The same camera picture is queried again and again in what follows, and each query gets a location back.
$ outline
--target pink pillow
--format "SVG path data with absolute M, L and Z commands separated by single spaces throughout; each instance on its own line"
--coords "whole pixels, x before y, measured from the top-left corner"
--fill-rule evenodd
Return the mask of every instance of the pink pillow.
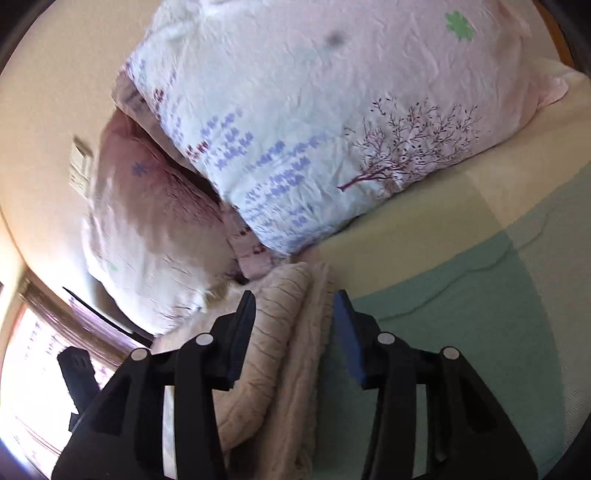
M 162 335 L 225 295 L 240 270 L 219 206 L 119 110 L 92 180 L 89 271 L 134 323 Z

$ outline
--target pillowcase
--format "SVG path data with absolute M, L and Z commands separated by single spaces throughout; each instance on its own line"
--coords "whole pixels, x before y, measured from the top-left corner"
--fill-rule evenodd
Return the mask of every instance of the pillowcase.
M 119 110 L 98 156 L 83 229 L 89 271 L 130 320 L 162 335 L 239 275 L 219 207 Z
M 528 35 L 500 0 L 166 0 L 126 70 L 221 199 L 293 254 L 560 98 Z
M 111 98 L 117 108 L 144 129 L 172 160 L 190 171 L 197 171 L 164 133 L 160 122 L 125 72 L 119 72 Z

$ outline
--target bed sheet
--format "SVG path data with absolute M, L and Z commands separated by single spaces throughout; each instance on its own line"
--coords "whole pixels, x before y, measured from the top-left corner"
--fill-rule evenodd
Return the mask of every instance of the bed sheet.
M 336 286 L 383 330 L 415 348 L 460 348 L 540 475 L 591 410 L 591 82 L 558 62 L 543 66 L 567 79 L 564 99 L 508 142 L 434 174 L 303 255 L 329 263 Z M 319 399 L 314 478 L 360 478 L 376 394 L 353 382 L 334 332 Z

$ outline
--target wooden bed frame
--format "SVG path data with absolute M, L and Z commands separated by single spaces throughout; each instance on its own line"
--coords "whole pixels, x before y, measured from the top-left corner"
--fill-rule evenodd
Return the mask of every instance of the wooden bed frame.
M 558 50 L 558 54 L 560 56 L 560 61 L 565 65 L 568 65 L 571 68 L 575 68 L 573 55 L 570 52 L 569 44 L 566 42 L 564 34 L 558 25 L 558 22 L 554 19 L 552 14 L 548 11 L 548 9 L 542 5 L 538 0 L 533 0 L 534 5 L 540 12 L 540 15 L 544 19 L 544 23 L 546 24 L 546 28 L 550 32 L 550 36 L 552 37 L 552 41 L 556 46 L 556 50 Z

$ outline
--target wall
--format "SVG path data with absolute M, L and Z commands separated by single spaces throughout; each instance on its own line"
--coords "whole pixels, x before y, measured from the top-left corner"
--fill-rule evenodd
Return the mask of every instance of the wall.
M 535 50 L 556 56 L 533 5 L 511 2 L 541 32 Z M 56 0 L 0 76 L 0 205 L 27 264 L 62 297 L 62 287 L 93 295 L 80 240 L 85 201 L 67 184 L 72 136 L 96 151 L 111 83 L 158 3 Z
M 2 210 L 0 210 L 0 282 L 4 284 L 4 289 L 0 293 L 0 371 L 11 326 L 10 324 L 5 325 L 5 319 L 8 322 L 14 316 L 12 314 L 15 303 L 12 300 L 24 270 L 24 261 L 12 242 Z

